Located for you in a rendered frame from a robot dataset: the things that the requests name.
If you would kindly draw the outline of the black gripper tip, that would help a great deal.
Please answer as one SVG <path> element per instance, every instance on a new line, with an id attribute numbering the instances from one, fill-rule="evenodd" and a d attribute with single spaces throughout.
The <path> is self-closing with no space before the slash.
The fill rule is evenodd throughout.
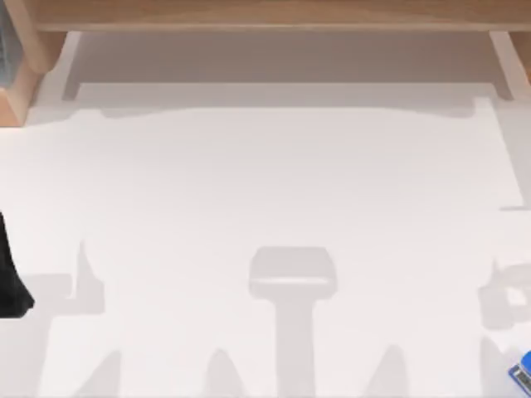
<path id="1" fill-rule="evenodd" d="M 16 270 L 0 212 L 0 318 L 22 318 L 34 304 L 35 299 Z"/>

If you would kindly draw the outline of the wooden cupboard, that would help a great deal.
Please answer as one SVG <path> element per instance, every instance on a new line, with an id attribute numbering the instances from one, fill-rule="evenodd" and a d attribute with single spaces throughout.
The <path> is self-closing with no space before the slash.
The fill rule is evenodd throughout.
<path id="1" fill-rule="evenodd" d="M 22 46 L 0 83 L 0 128 L 19 127 L 69 32 L 332 30 L 508 32 L 531 84 L 531 0 L 0 0 Z"/>

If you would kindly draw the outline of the blue stapler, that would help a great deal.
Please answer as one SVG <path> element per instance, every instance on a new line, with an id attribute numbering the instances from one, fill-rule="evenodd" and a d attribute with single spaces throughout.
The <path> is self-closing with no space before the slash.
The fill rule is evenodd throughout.
<path id="1" fill-rule="evenodd" d="M 531 351 L 525 353 L 518 363 L 510 367 L 508 374 L 524 394 L 531 397 Z"/>

